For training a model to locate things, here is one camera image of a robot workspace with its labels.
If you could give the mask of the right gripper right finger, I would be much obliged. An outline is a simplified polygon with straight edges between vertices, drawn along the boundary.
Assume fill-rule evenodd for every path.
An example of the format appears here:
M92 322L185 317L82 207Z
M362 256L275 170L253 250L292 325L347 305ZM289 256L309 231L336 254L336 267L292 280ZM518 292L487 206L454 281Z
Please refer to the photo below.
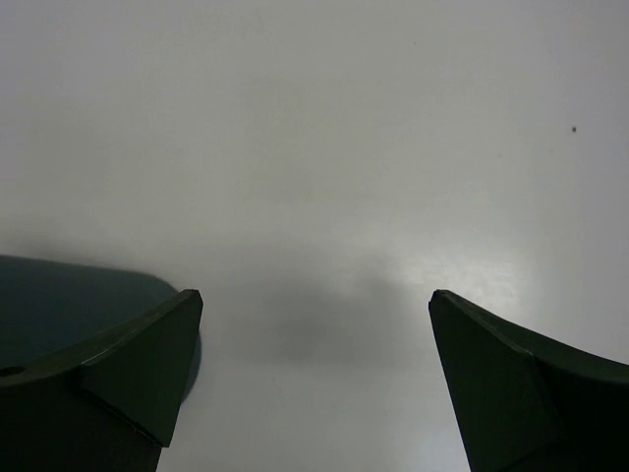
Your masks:
M471 470L627 470L627 365L448 290L429 317Z

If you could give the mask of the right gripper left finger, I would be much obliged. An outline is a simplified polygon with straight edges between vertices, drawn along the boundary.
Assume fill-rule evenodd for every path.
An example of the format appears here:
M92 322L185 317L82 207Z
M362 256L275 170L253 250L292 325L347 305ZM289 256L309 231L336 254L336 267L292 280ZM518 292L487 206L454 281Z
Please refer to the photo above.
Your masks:
M187 289L89 339L1 370L4 471L154 471L198 344Z

